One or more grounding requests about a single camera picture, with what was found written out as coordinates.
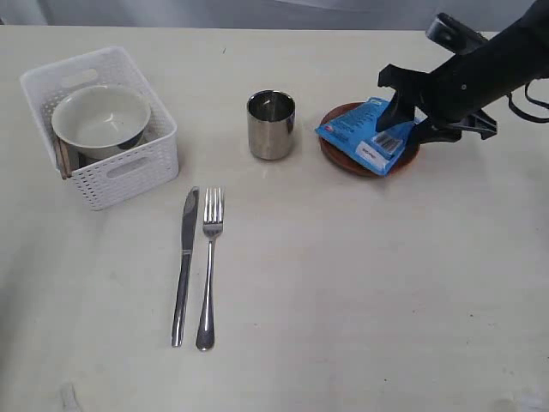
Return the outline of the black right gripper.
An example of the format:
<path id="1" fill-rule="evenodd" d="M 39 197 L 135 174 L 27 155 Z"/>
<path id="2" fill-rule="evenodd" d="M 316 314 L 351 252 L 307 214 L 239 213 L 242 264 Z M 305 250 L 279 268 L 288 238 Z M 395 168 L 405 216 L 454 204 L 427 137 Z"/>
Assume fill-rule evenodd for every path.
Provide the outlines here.
<path id="1" fill-rule="evenodd" d="M 432 73 L 389 64 L 380 71 L 377 85 L 395 92 L 377 119 L 376 132 L 413 122 L 417 109 L 425 114 L 425 119 L 411 129 L 407 146 L 458 142 L 464 131 L 477 133 L 483 140 L 498 132 L 497 121 L 467 101 L 467 90 L 456 85 L 446 88 Z"/>

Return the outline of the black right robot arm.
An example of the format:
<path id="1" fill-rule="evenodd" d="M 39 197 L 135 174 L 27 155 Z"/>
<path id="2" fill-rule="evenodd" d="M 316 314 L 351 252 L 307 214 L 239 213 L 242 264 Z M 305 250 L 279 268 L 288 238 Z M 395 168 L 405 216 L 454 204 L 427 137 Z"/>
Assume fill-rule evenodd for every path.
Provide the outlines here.
<path id="1" fill-rule="evenodd" d="M 520 19 L 491 39 L 445 13 L 436 16 L 426 36 L 452 52 L 452 57 L 430 73 L 389 64 L 377 82 L 395 91 L 377 120 L 378 132 L 413 120 L 416 110 L 425 114 L 410 132 L 412 146 L 457 142 L 465 131 L 476 132 L 482 139 L 495 136 L 498 124 L 484 107 L 548 77 L 546 1 L 534 2 Z"/>

